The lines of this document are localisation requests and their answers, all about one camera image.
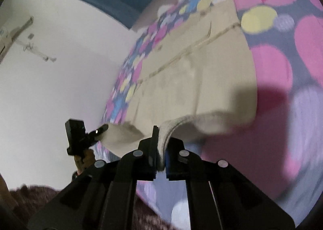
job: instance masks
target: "folded fabric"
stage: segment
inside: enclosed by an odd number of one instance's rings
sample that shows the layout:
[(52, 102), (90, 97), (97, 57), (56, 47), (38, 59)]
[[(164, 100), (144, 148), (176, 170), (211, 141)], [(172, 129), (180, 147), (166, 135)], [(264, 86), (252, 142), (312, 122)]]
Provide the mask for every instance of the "folded fabric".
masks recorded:
[(159, 131), (159, 169), (169, 137), (184, 141), (230, 132), (256, 115), (257, 85), (252, 54), (240, 29), (233, 0), (191, 15), (170, 32), (143, 61), (126, 124), (142, 138), (122, 142), (102, 137), (111, 152), (123, 156)]

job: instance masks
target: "silver rivet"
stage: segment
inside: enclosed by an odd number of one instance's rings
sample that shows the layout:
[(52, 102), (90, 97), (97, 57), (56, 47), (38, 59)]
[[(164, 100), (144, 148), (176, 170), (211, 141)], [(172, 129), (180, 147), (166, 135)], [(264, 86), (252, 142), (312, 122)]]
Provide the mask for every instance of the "silver rivet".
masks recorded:
[(95, 163), (94, 163), (94, 166), (96, 167), (96, 168), (101, 168), (101, 167), (103, 167), (105, 165), (105, 161), (103, 161), (103, 160), (97, 160)]
[(180, 151), (180, 156), (187, 157), (189, 156), (190, 152), (187, 150), (181, 150)]
[(138, 156), (142, 156), (143, 152), (141, 150), (136, 150), (132, 153), (134, 156), (138, 157)]
[(229, 165), (228, 162), (225, 160), (218, 161), (218, 166), (220, 166), (222, 168), (228, 167), (228, 165)]

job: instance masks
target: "metal screw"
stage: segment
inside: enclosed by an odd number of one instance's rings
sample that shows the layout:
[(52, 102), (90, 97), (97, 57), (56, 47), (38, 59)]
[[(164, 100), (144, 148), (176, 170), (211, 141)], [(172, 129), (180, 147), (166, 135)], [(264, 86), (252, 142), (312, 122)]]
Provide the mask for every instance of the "metal screw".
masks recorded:
[(187, 151), (187, 150), (181, 150), (180, 151), (180, 156), (182, 156), (182, 157), (187, 157), (187, 156), (189, 156), (189, 154), (190, 154), (190, 152)]
[(132, 153), (134, 156), (138, 157), (138, 156), (142, 156), (143, 152), (141, 150), (136, 150)]
[(228, 162), (225, 160), (218, 161), (218, 166), (220, 166), (222, 168), (228, 167), (228, 165), (229, 165)]
[(95, 163), (94, 163), (94, 166), (96, 168), (101, 168), (105, 165), (105, 161), (104, 160), (97, 160)]

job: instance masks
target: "bed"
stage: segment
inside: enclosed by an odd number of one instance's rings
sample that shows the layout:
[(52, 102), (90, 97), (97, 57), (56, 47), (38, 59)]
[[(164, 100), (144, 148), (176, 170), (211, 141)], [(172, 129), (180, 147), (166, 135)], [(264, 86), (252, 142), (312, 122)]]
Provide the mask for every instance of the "bed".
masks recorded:
[[(122, 123), (142, 61), (191, 14), (222, 0), (183, 0), (151, 24), (125, 60), (102, 122)], [(323, 6), (320, 0), (234, 0), (256, 67), (253, 125), (185, 147), (216, 162), (226, 159), (299, 225), (323, 192)], [(100, 143), (96, 157), (117, 157)], [(137, 194), (164, 220), (189, 229), (185, 182), (138, 182)]]

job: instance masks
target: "mattress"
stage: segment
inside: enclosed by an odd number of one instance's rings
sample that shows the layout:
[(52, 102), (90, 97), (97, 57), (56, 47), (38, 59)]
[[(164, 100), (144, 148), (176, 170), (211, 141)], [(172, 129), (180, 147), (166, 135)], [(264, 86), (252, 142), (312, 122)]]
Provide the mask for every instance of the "mattress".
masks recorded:
[[(222, 0), (183, 0), (151, 24), (125, 60), (102, 122), (122, 123), (142, 61), (167, 33)], [(186, 147), (204, 160), (226, 159), (298, 225), (323, 191), (323, 6), (319, 0), (234, 0), (253, 54), (258, 106), (254, 124)], [(100, 143), (97, 158), (114, 160)], [(138, 182), (137, 194), (164, 220), (189, 229), (184, 182)]]

